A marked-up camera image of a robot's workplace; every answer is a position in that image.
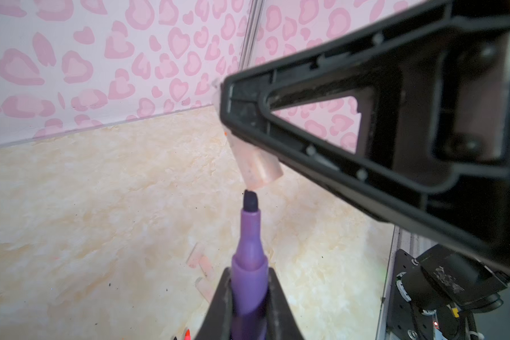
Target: black cable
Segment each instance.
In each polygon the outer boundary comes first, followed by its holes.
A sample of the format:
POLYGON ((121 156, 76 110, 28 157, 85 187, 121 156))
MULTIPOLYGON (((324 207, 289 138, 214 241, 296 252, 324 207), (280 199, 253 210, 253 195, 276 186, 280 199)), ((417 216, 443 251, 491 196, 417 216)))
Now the black cable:
MULTIPOLYGON (((465 311, 464 313, 467 317, 468 330, 472 331, 474 333, 478 333, 478 331, 476 330, 476 320, 474 320, 474 314, 472 314, 471 311, 465 311)), ((471 334, 471 335, 469 335, 469 337, 470 337, 470 340, 478 340, 477 335, 471 334)))

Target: purple marker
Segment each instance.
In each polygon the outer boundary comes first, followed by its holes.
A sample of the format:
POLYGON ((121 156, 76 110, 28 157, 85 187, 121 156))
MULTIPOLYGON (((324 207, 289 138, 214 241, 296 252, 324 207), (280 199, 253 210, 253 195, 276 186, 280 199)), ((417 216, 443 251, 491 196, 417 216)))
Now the purple marker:
POLYGON ((244 191, 240 241, 236 254, 232 256, 231 287, 234 297, 232 339, 264 339, 268 258, 260 242, 260 210, 257 194, 248 190, 244 191))

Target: black plastic frame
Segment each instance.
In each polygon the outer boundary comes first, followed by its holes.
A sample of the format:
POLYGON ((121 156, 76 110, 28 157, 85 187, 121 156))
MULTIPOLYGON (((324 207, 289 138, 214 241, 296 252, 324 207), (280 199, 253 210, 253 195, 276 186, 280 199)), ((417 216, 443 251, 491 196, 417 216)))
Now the black plastic frame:
POLYGON ((429 147, 443 129, 439 117, 446 100, 442 83, 450 46, 507 31, 507 2, 477 1, 473 6, 465 0, 429 1, 311 50, 227 77, 220 119, 239 138, 277 155, 373 218, 510 273, 510 105, 506 152, 498 162, 441 161, 429 147), (411 78, 413 67, 419 71, 427 60, 432 64, 423 69, 426 73, 411 78), (417 141, 426 157, 442 166, 441 179, 434 182, 420 182, 415 174, 412 178, 393 168, 394 157, 404 151, 396 149, 401 89, 413 81, 426 91, 414 92, 408 100, 425 103, 419 110, 430 117, 417 141), (366 89, 374 96, 359 102, 362 119, 369 120, 360 131, 362 154, 348 153, 271 113, 346 95, 358 98, 366 89), (314 150, 318 157, 313 157, 314 150), (446 214, 439 209, 451 210, 446 214))

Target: cream marble surface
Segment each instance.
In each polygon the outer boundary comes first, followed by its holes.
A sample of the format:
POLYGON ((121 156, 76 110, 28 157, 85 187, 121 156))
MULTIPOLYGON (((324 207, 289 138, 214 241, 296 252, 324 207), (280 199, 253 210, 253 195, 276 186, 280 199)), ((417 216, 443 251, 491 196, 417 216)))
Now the cream marble surface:
MULTIPOLYGON (((374 338, 392 226, 285 173, 258 195, 299 328, 374 338)), ((0 339, 196 333, 208 304, 185 261, 203 241, 221 275, 243 189, 212 108, 0 149, 0 339)))

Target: pink eraser fragment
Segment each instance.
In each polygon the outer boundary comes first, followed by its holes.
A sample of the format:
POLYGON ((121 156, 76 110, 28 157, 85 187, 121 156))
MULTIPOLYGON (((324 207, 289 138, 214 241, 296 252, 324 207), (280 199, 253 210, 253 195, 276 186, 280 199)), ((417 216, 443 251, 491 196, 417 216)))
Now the pink eraser fragment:
POLYGON ((204 255, 204 245, 200 242, 195 244, 195 247, 192 249, 189 258, 187 258, 187 265, 191 268, 196 268, 198 261, 204 255))
POLYGON ((213 279, 215 279, 215 271, 208 256, 202 255, 200 260, 198 260, 198 264, 200 265, 200 268, 202 268, 202 272, 208 281, 213 281, 213 279))
POLYGON ((214 297, 214 289, 211 287, 210 282, 204 277, 199 277, 195 281, 195 287, 204 296, 208 303, 211 303, 211 299, 214 297))

